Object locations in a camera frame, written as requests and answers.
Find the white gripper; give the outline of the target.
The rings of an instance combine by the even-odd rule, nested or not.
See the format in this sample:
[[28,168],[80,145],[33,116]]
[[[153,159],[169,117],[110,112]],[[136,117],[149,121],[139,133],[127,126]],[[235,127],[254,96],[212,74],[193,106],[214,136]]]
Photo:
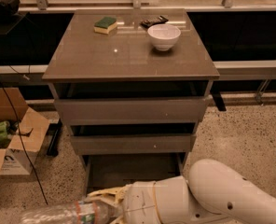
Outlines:
[[100,201],[113,207],[122,203],[126,224],[159,224],[154,198],[155,182],[135,182],[128,186],[100,189],[87,195],[87,201]]

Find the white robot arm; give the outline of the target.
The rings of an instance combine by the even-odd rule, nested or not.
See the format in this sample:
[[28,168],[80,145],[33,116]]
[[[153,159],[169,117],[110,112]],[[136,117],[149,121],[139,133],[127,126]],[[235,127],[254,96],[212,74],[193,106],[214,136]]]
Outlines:
[[96,190],[87,199],[109,207],[110,224],[276,224],[276,198],[211,159],[196,161],[188,177]]

